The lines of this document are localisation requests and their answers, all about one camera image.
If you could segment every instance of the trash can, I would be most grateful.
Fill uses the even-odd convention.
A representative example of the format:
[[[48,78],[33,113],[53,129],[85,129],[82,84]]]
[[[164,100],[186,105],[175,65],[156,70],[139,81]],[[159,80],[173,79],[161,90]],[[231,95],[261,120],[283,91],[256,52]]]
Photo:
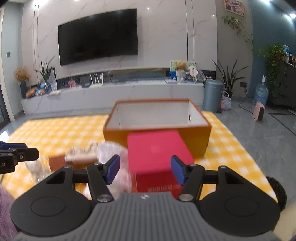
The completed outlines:
[[[202,108],[216,113],[221,105],[223,82],[221,80],[206,80],[204,83],[204,101]]]

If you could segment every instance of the vase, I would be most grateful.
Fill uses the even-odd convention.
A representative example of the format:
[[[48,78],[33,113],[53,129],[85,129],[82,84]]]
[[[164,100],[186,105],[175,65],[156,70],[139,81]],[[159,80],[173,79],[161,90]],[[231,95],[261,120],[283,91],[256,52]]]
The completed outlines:
[[[50,85],[50,83],[46,82],[45,83],[45,93],[49,94],[52,91],[52,86]]]
[[[232,92],[231,91],[226,91],[229,94],[229,97],[232,97]]]
[[[26,98],[26,93],[28,91],[28,87],[25,81],[22,81],[20,83],[20,92],[22,94],[22,98],[25,99]]]

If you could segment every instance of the wall socket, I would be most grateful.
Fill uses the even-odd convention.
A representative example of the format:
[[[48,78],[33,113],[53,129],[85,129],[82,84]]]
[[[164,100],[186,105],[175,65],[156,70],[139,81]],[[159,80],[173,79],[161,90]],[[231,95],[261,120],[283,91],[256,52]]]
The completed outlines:
[[[247,83],[246,82],[240,82],[239,83],[239,86],[246,88],[247,87]]]

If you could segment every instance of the purple fuzzy fabric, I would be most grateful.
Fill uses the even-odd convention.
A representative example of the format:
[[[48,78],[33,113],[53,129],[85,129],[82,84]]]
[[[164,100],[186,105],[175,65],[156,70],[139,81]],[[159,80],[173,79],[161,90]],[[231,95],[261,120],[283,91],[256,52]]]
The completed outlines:
[[[0,185],[0,236],[9,241],[17,235],[17,230],[10,218],[10,208],[14,197]]]

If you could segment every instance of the tablecloth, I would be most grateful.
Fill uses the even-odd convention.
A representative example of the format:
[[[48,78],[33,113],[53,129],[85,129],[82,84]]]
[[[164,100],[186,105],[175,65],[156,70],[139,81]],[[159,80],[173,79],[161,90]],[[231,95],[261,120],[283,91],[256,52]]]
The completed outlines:
[[[212,131],[204,158],[195,160],[195,163],[210,170],[226,165],[276,200],[265,175],[235,136],[213,113],[203,114],[211,123]],[[86,148],[91,142],[104,141],[102,129],[107,117],[94,115],[30,120],[13,133],[8,142],[25,143],[28,147],[37,148],[40,155],[56,156],[74,146]],[[34,186],[24,163],[19,163],[14,173],[5,174],[1,184],[15,198]],[[214,184],[203,185],[200,198],[214,190]]]

